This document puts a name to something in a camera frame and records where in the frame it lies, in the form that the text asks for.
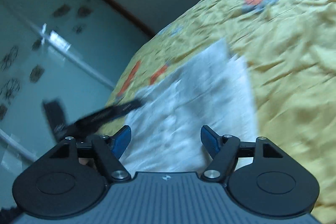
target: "gray ribbed panel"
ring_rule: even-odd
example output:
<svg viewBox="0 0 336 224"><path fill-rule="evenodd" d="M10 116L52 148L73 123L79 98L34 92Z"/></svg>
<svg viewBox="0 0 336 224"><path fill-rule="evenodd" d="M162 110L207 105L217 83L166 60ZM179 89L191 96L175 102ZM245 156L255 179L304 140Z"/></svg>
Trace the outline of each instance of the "gray ribbed panel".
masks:
<svg viewBox="0 0 336 224"><path fill-rule="evenodd" d="M17 224L317 224L311 215L270 220L252 215L233 203L217 183L196 173L138 173L129 183L111 187L91 211L64 220L23 215Z"/></svg>

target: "white cloth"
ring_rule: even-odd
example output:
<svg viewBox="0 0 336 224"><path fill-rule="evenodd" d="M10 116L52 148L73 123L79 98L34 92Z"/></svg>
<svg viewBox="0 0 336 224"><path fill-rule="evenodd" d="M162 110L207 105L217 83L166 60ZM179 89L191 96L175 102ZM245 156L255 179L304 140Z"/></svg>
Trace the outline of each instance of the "white cloth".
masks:
<svg viewBox="0 0 336 224"><path fill-rule="evenodd" d="M132 140L120 161L132 174L202 172L211 157L200 131L208 125L217 134L254 142L255 111L243 58L228 58L220 40L176 69L157 85L139 90L145 102L125 120ZM251 160L239 161L241 167Z"/></svg>

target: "yellow bedsheet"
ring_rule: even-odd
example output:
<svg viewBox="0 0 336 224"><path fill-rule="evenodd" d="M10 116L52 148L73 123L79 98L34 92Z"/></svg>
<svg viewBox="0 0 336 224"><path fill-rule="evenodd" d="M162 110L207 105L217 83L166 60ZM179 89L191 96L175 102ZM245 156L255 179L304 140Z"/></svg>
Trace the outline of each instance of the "yellow bedsheet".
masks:
<svg viewBox="0 0 336 224"><path fill-rule="evenodd" d="M336 222L336 0L279 0L262 13L242 14L244 0L202 0L132 58L108 104L138 60L122 102L134 98L165 63L157 82L225 37L248 60L259 123L266 136L320 183L313 215ZM101 129L113 134L119 119Z"/></svg>

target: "orange stripe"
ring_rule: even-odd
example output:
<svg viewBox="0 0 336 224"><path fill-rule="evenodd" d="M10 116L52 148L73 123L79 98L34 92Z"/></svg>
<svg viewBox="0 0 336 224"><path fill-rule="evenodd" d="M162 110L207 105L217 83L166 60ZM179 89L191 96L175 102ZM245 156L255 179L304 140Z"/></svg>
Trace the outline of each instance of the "orange stripe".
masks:
<svg viewBox="0 0 336 224"><path fill-rule="evenodd" d="M155 81L157 80L157 78L163 74L166 70L167 70L168 66L164 65L162 66L160 69L158 69L152 76L150 79L150 85L153 85L155 83Z"/></svg>
<svg viewBox="0 0 336 224"><path fill-rule="evenodd" d="M129 85L131 84L136 72L138 71L139 67L140 67L140 64L141 64L141 60L139 60L135 66L133 67L133 69L131 70L131 72L129 73L126 81L124 82L121 90L118 92L117 96L121 96L129 87Z"/></svg>

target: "gray round object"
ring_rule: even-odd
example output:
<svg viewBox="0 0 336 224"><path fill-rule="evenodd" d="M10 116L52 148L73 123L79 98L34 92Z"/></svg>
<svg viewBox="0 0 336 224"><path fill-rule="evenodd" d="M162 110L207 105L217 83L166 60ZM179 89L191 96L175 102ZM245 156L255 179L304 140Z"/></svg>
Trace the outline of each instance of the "gray round object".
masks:
<svg viewBox="0 0 336 224"><path fill-rule="evenodd" d="M128 173L123 170L117 170L117 171L112 172L111 176L114 179L125 179L128 176Z"/></svg>
<svg viewBox="0 0 336 224"><path fill-rule="evenodd" d="M203 174L208 179L216 179L221 175L217 170L206 170Z"/></svg>

